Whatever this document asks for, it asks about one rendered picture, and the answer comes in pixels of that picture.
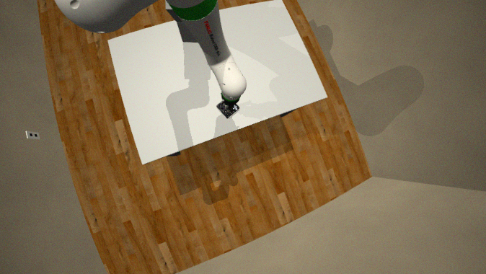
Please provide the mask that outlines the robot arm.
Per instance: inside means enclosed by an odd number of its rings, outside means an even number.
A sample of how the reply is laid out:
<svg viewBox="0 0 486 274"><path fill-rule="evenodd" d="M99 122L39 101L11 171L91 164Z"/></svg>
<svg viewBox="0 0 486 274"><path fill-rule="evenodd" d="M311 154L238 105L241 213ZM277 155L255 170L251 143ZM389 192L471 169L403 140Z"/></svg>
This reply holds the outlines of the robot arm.
<svg viewBox="0 0 486 274"><path fill-rule="evenodd" d="M55 0L75 25L95 33L119 30L142 9L158 0ZM238 103L247 82L226 44L218 0L166 0L191 31L221 88L222 102ZM228 97L226 97L226 96ZM232 97L230 97L232 96Z"/></svg>

